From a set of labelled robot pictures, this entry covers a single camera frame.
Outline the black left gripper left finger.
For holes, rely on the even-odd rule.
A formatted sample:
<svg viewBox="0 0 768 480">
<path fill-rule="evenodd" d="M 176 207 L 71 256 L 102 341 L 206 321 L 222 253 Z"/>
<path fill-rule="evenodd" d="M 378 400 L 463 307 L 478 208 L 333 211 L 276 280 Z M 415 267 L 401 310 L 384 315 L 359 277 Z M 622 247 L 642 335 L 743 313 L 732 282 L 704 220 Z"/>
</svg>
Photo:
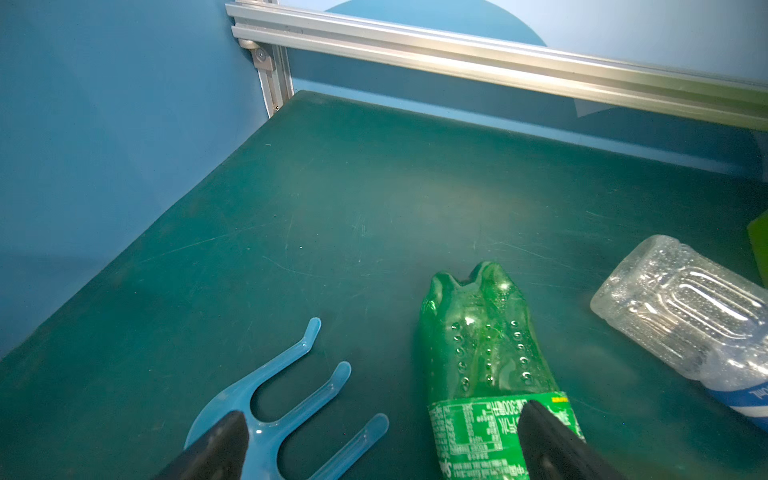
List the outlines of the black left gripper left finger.
<svg viewBox="0 0 768 480">
<path fill-rule="evenodd" d="M 231 411 L 186 448 L 154 479 L 240 479 L 249 443 L 244 413 Z"/>
</svg>

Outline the green plastic soda bottle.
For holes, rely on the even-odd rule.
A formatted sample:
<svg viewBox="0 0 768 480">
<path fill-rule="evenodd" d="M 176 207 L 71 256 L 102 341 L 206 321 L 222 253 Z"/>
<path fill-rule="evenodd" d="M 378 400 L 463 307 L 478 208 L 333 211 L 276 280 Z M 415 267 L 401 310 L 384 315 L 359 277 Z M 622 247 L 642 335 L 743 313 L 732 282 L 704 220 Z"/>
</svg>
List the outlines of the green plastic soda bottle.
<svg viewBox="0 0 768 480">
<path fill-rule="evenodd" d="M 518 422 L 530 400 L 581 432 L 541 352 L 528 303 L 501 265 L 482 262 L 463 281 L 434 275 L 419 333 L 444 478 L 528 478 Z"/>
</svg>

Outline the clear bottle blue label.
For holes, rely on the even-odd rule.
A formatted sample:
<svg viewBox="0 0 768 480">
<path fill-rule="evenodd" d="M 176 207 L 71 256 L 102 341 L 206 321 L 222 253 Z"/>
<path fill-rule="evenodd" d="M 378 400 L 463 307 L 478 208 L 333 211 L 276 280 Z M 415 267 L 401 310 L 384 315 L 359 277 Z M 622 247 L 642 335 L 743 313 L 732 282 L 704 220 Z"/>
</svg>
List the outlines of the clear bottle blue label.
<svg viewBox="0 0 768 480">
<path fill-rule="evenodd" d="M 767 291 L 666 235 L 625 257 L 591 310 L 761 429 L 767 427 Z"/>
</svg>

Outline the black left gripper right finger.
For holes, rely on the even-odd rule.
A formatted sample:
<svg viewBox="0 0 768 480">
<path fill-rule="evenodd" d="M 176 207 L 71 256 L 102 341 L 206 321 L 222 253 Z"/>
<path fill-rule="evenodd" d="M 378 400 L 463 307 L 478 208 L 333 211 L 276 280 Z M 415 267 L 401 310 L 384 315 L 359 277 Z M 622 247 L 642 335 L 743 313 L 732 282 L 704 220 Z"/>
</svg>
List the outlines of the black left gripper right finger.
<svg viewBox="0 0 768 480">
<path fill-rule="evenodd" d="M 538 401 L 523 406 L 517 429 L 532 480 L 625 479 Z"/>
</svg>

